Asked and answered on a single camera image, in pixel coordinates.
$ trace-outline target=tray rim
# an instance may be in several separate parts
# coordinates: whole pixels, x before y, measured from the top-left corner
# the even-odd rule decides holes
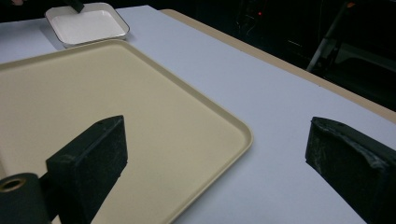
[[[130,26],[128,25],[128,23],[126,23],[126,21],[123,19],[123,17],[120,15],[120,13],[119,13],[113,6],[111,6],[110,4],[108,4],[108,3],[103,3],[103,2],[84,4],[85,7],[82,9],[81,12],[84,13],[84,9],[86,9],[86,8],[88,8],[88,7],[98,7],[98,6],[100,6],[100,5],[103,5],[103,6],[106,6],[106,7],[108,7],[108,8],[111,8],[112,11],[109,12],[109,13],[116,15],[116,16],[117,16],[117,19],[118,19],[119,21],[122,21],[122,24],[120,24],[120,27],[121,27],[121,28],[122,28],[122,26],[125,26],[125,27],[126,27],[126,30],[124,30],[124,29],[122,28],[122,30],[124,31],[124,34],[122,34],[122,35],[114,35],[114,36],[106,37],[106,38],[94,39],[94,40],[90,40],[90,41],[80,42],[80,43],[77,43],[77,44],[67,43],[67,42],[65,42],[65,41],[60,37],[60,34],[58,34],[58,32],[54,29],[54,25],[53,25],[53,23],[52,23],[52,21],[51,21],[51,19],[50,19],[49,14],[51,13],[51,11],[57,10],[57,9],[70,10],[71,12],[76,13],[76,12],[74,11],[74,9],[71,8],[70,6],[65,6],[65,7],[52,7],[52,8],[48,9],[48,10],[45,12],[45,17],[46,17],[47,21],[49,22],[49,25],[50,25],[50,27],[52,28],[52,31],[55,33],[55,35],[56,35],[56,37],[58,38],[58,40],[59,40],[66,48],[72,48],[72,47],[76,47],[76,46],[91,44],[91,43],[94,43],[94,42],[98,42],[98,41],[102,41],[102,40],[108,40],[108,39],[124,39],[125,36],[129,33],[129,31],[130,31],[131,28],[130,28]]]
[[[215,103],[213,100],[211,100],[208,96],[205,94],[201,93],[200,91],[196,90],[193,86],[191,86],[188,82],[184,81],[182,78],[176,76],[172,72],[170,72],[168,69],[165,67],[161,66],[159,63],[157,63],[155,60],[151,59],[149,56],[147,56],[145,53],[140,51],[139,49],[136,49],[135,47],[131,46],[129,43],[123,41],[123,40],[117,40],[117,39],[110,39],[110,40],[103,40],[99,42],[94,42],[90,43],[87,45],[83,46],[77,46],[75,48],[71,49],[63,49],[60,51],[52,52],[52,53],[47,53],[31,58],[26,58],[18,61],[13,61],[13,62],[8,62],[8,63],[3,63],[0,64],[0,76],[1,76],[1,71],[2,70],[7,70],[7,69],[12,69],[16,65],[26,65],[29,63],[37,63],[37,62],[42,62],[44,60],[56,60],[57,58],[62,58],[63,56],[67,56],[69,54],[73,53],[79,53],[84,50],[93,50],[93,49],[99,49],[99,48],[106,48],[106,47],[121,47],[124,48],[128,51],[131,51],[133,54],[135,54],[139,59],[144,61],[144,63],[148,63],[151,67],[153,67],[155,70],[159,71],[163,75],[166,76],[166,78],[169,78],[171,81],[175,82],[182,90],[186,91],[189,95],[191,95],[194,99],[197,101],[201,102],[203,105],[207,106],[210,110],[214,111],[216,114],[220,114],[222,117],[227,120],[229,123],[231,123],[236,129],[241,131],[243,135],[245,136],[246,143],[244,144],[244,147],[242,147],[240,150],[238,150],[238,153],[233,154],[233,157],[231,160],[228,160],[226,163],[224,163],[219,170],[217,170],[215,173],[212,174],[210,178],[208,178],[208,181],[203,183],[203,185],[196,189],[194,193],[191,194],[190,198],[186,198],[186,203],[183,203],[180,207],[176,208],[176,212],[173,214],[170,214],[169,217],[165,217],[164,221],[166,223],[171,223],[175,221],[190,205],[192,205],[209,187],[216,182],[225,172],[229,170],[229,168],[235,164],[236,161],[238,161],[252,146],[254,136],[253,132],[251,129],[248,127],[248,125],[243,122],[241,119],[239,119],[237,116],[235,116],[233,113],[222,107],[221,105],[218,105]],[[5,171],[5,168],[1,162],[0,158],[0,178],[2,178],[2,175],[5,175],[7,172]]]

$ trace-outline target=tray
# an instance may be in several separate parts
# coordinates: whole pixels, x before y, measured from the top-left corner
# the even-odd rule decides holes
[[[129,161],[93,223],[168,223],[251,145],[248,126],[150,58],[107,40],[0,64],[7,175],[45,159],[97,120],[125,118]]]
[[[109,38],[123,39],[129,32],[128,24],[106,3],[85,4],[80,13],[71,7],[53,7],[46,12],[46,18],[67,48]]]

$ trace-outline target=table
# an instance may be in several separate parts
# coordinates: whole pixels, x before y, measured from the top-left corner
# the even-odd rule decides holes
[[[396,113],[175,11],[118,12],[131,27],[131,45],[255,136],[250,151],[176,223],[364,223],[305,163],[310,120],[335,119],[396,148]],[[0,63],[63,48],[45,19],[0,24]]]

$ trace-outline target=white dish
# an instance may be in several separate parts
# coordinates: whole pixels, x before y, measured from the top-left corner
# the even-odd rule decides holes
[[[58,39],[65,47],[105,39],[124,39],[129,32],[117,11],[106,3],[85,4],[80,13],[71,7],[53,7],[46,12]]]

